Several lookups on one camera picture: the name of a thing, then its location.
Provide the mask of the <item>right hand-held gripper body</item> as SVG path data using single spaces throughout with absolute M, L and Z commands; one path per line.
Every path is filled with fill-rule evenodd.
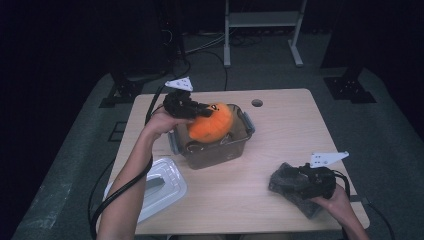
M 308 177 L 310 186 L 303 190 L 303 198 L 324 197 L 330 199 L 336 188 L 336 179 L 343 180 L 346 193 L 349 193 L 349 180 L 338 170 L 331 170 L 329 165 L 349 156 L 348 152 L 313 153 L 310 162 L 299 167 L 299 172 Z

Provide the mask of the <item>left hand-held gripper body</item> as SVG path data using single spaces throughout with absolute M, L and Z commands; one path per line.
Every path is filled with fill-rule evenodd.
M 198 103 L 191 99 L 193 86 L 189 77 L 167 81 L 166 87 L 174 89 L 165 96 L 163 106 L 165 110 L 175 118 L 194 119 L 199 110 Z

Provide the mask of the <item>grey fuzzy cloth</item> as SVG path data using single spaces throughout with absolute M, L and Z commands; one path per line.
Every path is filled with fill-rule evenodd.
M 309 179 L 306 175 L 301 174 L 300 172 L 298 175 L 285 175 L 283 170 L 287 167 L 292 166 L 284 162 L 272 173 L 268 183 L 268 189 L 283 196 L 286 200 L 294 204 L 306 218 L 312 219 L 321 211 L 321 207 L 310 200 L 286 192 L 286 190 L 291 186 L 305 190 L 310 186 Z

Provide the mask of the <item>orange plush toy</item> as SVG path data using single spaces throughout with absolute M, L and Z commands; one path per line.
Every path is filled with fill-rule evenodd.
M 209 117 L 198 116 L 187 126 L 189 137 L 201 143 L 212 143 L 222 139 L 233 125 L 233 113 L 225 103 L 213 103 L 207 107 Z

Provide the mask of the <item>clear grey storage box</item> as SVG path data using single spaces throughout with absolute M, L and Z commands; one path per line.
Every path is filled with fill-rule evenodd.
M 233 125 L 223 138 L 212 143 L 201 143 L 189 137 L 185 125 L 179 125 L 168 134 L 173 153 L 182 155 L 192 169 L 202 169 L 240 157 L 255 127 L 239 106 L 230 104 L 229 109 L 233 114 Z

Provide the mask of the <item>white box lid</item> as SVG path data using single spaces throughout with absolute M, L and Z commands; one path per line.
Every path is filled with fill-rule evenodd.
M 147 174 L 144 201 L 137 222 L 141 223 L 174 204 L 186 191 L 187 184 L 172 159 L 154 161 Z

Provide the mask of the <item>person's left hand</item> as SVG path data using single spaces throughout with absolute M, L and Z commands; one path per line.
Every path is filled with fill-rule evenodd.
M 180 124 L 192 123 L 192 119 L 179 119 L 171 116 L 163 107 L 158 107 L 151 115 L 150 120 L 144 127 L 144 131 L 154 139 L 167 133 Z

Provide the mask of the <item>person's right hand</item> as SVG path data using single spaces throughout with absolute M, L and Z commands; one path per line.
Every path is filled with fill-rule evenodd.
M 340 185 L 336 185 L 334 193 L 330 199 L 314 197 L 311 201 L 327 210 L 328 213 L 340 224 L 344 224 L 348 220 L 348 208 L 350 207 L 350 201 L 348 200 L 344 188 Z

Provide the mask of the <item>black stand with flat base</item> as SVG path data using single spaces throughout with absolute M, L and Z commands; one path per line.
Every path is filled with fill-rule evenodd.
M 167 74 L 165 70 L 157 72 L 150 70 L 124 71 L 114 69 L 110 72 L 113 85 L 109 94 L 102 99 L 100 108 L 113 108 L 117 104 L 133 103 L 135 98 L 141 94 L 144 85 L 161 79 Z
M 376 100 L 359 82 L 365 65 L 367 43 L 362 36 L 364 21 L 359 18 L 355 0 L 342 0 L 322 68 L 345 67 L 341 76 L 325 77 L 324 82 L 335 100 L 352 103 L 375 103 Z

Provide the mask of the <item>white metal stand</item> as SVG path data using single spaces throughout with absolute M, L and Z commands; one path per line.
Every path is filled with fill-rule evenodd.
M 223 65 L 231 66 L 231 49 L 230 49 L 230 30 L 235 28 L 262 28 L 262 27 L 293 27 L 294 33 L 288 40 L 289 49 L 291 51 L 296 67 L 304 65 L 303 60 L 297 48 L 297 41 L 303 18 L 307 0 L 301 0 L 301 5 L 296 11 L 279 11 L 279 12 L 231 12 L 229 0 L 225 1 L 225 20 L 224 20 L 224 46 L 223 46 Z

